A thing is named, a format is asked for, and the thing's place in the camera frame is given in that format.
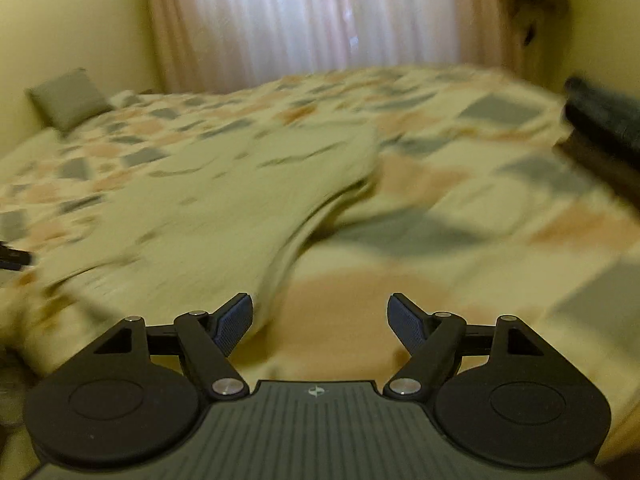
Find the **cream fleece jacket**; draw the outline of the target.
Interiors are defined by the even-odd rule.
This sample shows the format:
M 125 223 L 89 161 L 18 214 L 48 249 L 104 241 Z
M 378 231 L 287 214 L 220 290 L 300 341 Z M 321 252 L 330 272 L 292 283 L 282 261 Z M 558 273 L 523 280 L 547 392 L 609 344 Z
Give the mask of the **cream fleece jacket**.
M 353 122 L 250 127 L 195 142 L 118 191 L 78 242 L 1 297 L 1 336 L 53 366 L 127 316 L 150 324 L 238 292 L 254 324 L 315 229 L 367 192 L 378 137 Z

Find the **grey knitted pillow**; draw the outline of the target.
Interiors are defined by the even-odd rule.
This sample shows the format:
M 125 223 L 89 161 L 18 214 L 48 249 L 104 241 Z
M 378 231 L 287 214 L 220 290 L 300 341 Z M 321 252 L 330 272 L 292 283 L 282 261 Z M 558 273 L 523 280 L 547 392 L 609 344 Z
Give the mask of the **grey knitted pillow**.
M 60 133 L 113 109 L 84 68 L 49 79 L 26 94 L 44 122 Z

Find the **pink white window curtain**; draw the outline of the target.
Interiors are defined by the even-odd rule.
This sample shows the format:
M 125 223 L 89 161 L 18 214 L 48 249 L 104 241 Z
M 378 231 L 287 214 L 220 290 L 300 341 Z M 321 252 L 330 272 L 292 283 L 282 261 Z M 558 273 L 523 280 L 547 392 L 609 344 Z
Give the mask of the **pink white window curtain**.
M 515 68 L 506 0 L 149 0 L 165 88 L 230 93 L 362 66 Z

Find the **checkered patchwork bed quilt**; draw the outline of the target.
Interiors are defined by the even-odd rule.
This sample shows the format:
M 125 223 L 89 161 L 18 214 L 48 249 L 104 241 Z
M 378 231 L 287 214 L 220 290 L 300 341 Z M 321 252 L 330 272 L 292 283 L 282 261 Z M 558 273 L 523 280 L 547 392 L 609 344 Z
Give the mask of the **checkered patchwork bed quilt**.
M 64 141 L 1 163 L 1 237 L 36 265 L 78 242 L 126 185 L 187 146 L 250 127 L 374 129 L 367 192 L 299 249 L 262 327 L 232 361 L 261 379 L 386 382 L 407 352 L 388 328 L 402 292 L 472 324 L 513 314 L 612 408 L 602 463 L 639 449 L 639 216 L 568 158 L 555 94 L 471 66 L 288 76 L 215 96 L 122 93 Z

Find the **brown hanging garment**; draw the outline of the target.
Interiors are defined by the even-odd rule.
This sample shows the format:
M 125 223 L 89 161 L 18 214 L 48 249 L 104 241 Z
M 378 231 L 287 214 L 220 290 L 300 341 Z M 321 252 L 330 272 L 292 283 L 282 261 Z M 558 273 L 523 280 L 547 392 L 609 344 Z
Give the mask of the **brown hanging garment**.
M 568 14 L 567 0 L 504 0 L 508 16 L 509 46 L 514 58 L 532 48 L 542 51 L 552 32 Z

